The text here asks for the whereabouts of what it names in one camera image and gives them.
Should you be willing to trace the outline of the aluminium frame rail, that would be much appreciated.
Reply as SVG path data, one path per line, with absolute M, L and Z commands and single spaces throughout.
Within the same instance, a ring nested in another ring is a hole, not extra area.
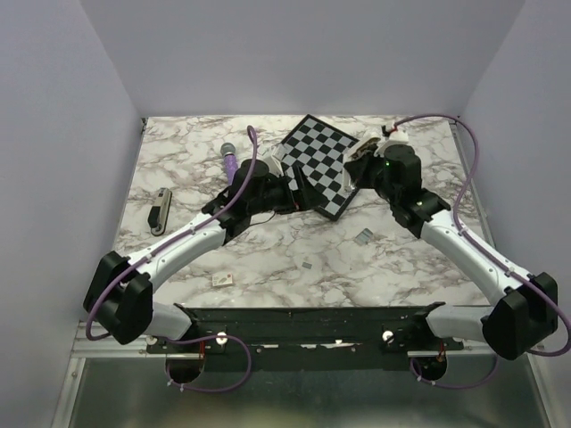
M 101 341 L 90 341 L 86 336 L 86 330 L 86 323 L 79 322 L 55 408 L 52 427 L 70 427 L 81 378 L 89 359 L 145 358 L 147 356 L 145 338 L 135 339 L 127 345 L 118 344 L 112 337 L 104 338 Z

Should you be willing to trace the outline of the black white chessboard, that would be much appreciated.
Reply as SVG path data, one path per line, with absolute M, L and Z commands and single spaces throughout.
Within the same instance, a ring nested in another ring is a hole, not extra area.
M 294 165 L 299 165 L 311 185 L 327 198 L 327 204 L 315 211 L 337 221 L 358 192 L 343 188 L 343 155 L 357 142 L 357 138 L 342 130 L 306 115 L 275 146 L 273 157 L 289 177 L 294 175 Z

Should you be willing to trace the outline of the grey black stapler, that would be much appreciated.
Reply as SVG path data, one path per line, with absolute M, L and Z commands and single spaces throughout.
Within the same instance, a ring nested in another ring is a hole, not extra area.
M 170 214 L 171 199 L 172 191 L 169 188 L 162 187 L 159 190 L 147 217 L 147 224 L 153 236 L 161 236 L 166 231 Z

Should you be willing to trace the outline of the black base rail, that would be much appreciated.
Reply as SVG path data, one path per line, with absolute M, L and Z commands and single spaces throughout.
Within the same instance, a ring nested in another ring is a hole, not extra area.
M 187 309 L 192 326 L 184 344 L 163 339 L 148 345 L 177 369 L 203 350 L 209 372 L 407 370 L 412 355 L 443 372 L 443 353 L 462 350 L 451 337 L 428 329 L 427 307 Z

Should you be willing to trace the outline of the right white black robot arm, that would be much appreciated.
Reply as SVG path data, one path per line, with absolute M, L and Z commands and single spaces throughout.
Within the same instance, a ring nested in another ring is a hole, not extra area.
M 450 205 L 424 188 L 421 160 L 406 144 L 380 152 L 377 140 L 357 144 L 343 157 L 343 181 L 372 189 L 389 204 L 396 222 L 451 260 L 483 293 L 486 307 L 436 303 L 410 328 L 412 342 L 431 349 L 442 338 L 487 343 L 514 360 L 558 327 L 558 286 L 510 263 L 453 216 Z

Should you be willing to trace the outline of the large silver staple strip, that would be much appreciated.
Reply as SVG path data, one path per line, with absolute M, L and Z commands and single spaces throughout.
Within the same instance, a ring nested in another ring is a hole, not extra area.
M 368 228 L 364 228 L 361 232 L 359 232 L 354 241 L 359 245 L 366 245 L 370 242 L 373 237 L 373 232 Z

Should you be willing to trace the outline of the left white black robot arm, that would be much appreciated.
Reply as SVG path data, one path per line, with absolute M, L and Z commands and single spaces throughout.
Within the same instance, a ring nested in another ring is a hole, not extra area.
M 237 238 L 252 216 L 312 210 L 326 201 L 300 167 L 276 176 L 261 160 L 244 161 L 231 184 L 177 232 L 128 256 L 111 251 L 101 258 L 83 302 L 87 322 L 120 344 L 145 334 L 190 351 L 198 339 L 191 316 L 178 304 L 155 301 L 156 291 L 195 259 Z

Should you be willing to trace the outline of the purple glitter microphone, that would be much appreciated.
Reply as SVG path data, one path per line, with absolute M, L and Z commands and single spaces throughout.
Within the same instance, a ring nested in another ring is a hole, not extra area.
M 238 170 L 238 162 L 236 158 L 236 147 L 231 143 L 224 143 L 220 147 L 220 155 L 224 162 L 224 169 L 227 175 L 228 183 L 231 185 L 235 173 Z

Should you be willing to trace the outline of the white stapler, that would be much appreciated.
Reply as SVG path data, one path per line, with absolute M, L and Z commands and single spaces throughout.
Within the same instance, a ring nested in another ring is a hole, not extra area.
M 348 148 L 343 154 L 343 191 L 345 193 L 352 192 L 354 187 L 354 180 L 347 166 L 354 161 L 359 160 L 364 154 L 369 152 L 376 152 L 378 146 L 384 141 L 384 137 L 377 131 L 367 131 L 363 137 Z

